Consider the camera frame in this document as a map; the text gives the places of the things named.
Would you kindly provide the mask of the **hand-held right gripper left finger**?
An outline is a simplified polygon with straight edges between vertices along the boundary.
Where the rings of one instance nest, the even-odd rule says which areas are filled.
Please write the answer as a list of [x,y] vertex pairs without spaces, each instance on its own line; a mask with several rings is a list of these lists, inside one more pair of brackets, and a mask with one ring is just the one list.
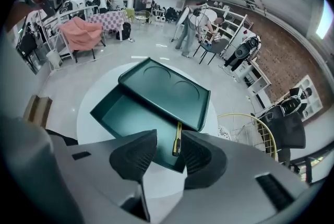
[[84,179],[124,211],[150,220],[143,179],[157,151],[157,131],[68,148]]

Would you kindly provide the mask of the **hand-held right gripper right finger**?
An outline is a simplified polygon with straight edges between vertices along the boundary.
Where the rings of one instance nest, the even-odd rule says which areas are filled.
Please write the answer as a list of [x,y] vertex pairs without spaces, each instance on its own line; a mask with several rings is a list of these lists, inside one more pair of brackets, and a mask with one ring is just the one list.
[[202,133],[182,131],[181,157],[183,195],[163,223],[292,223],[321,188],[256,148]]

